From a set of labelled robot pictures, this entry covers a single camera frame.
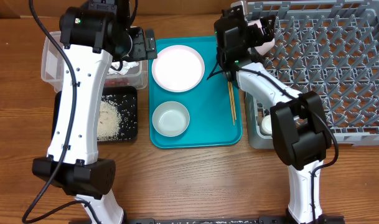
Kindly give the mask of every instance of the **black container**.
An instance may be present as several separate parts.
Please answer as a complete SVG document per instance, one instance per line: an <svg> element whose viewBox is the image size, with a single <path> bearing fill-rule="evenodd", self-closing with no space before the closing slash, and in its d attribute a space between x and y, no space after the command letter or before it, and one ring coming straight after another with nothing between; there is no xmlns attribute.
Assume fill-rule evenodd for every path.
<svg viewBox="0 0 379 224"><path fill-rule="evenodd" d="M52 123L52 137L58 120L59 104L62 91L55 96L54 120ZM121 115L119 124L120 130L116 140L112 141L132 141L138 134L138 100L137 89L132 86L104 88L102 92L102 101L107 97L108 101L114 101L118 104L117 110Z"/></svg>

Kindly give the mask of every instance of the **gray dish rack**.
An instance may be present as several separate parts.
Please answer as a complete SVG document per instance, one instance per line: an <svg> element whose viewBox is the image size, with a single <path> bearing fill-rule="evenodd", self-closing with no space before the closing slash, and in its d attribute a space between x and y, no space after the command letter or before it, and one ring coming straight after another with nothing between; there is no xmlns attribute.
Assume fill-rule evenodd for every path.
<svg viewBox="0 0 379 224"><path fill-rule="evenodd" d="M317 92L339 143L379 145L379 0L249 2L248 19L276 15L276 45L264 66L283 83ZM249 142L268 110L246 95Z"/></svg>

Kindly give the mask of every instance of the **wooden tabletop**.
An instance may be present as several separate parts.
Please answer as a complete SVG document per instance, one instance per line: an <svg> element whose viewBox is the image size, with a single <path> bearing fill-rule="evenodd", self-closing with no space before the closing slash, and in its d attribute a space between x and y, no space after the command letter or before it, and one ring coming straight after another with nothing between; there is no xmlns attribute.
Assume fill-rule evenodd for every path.
<svg viewBox="0 0 379 224"><path fill-rule="evenodd" d="M139 16L157 39L213 34L219 15ZM58 19L43 19L58 30ZM33 158L50 144L55 92L40 78L45 35L32 19L0 20L0 223L20 223L44 182ZM139 133L134 143L99 145L117 165L113 192L129 218L254 218L284 215L289 203L287 167L274 150L248 144L243 94L243 137L229 147L161 150L149 139L148 90L138 91ZM327 151L327 161L334 151ZM30 217L72 200L50 187ZM379 223L379 147L340 146L338 162L322 171L324 213L346 223ZM87 218L79 205L41 223Z"/></svg>

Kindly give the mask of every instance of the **turquoise cutting board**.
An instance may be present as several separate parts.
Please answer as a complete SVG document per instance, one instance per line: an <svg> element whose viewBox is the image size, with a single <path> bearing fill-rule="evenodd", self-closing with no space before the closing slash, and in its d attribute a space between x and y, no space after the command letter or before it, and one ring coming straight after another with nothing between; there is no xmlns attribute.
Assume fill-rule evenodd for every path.
<svg viewBox="0 0 379 224"><path fill-rule="evenodd" d="M234 89L236 124L233 125L228 84L223 75L206 80L215 65L217 43L215 37L188 37L156 41L157 52L172 45L186 45L195 49L203 58L205 73L202 81L193 89L173 93L161 88L153 79L149 62L149 126L153 144L161 149L176 149L236 144L242 134L240 101ZM189 111L190 123L184 133L169 138L159 134L152 125L153 111L166 101L182 103Z"/></svg>

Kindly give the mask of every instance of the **chopstick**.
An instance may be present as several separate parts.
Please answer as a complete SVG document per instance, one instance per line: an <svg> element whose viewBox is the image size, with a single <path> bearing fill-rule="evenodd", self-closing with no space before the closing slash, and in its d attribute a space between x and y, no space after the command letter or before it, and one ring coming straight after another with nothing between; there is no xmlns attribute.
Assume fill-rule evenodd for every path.
<svg viewBox="0 0 379 224"><path fill-rule="evenodd" d="M235 121L236 121L235 97L233 95L233 85L231 82L228 82L228 92L229 92L229 100L231 104L232 122L233 122L233 125L235 125Z"/></svg>

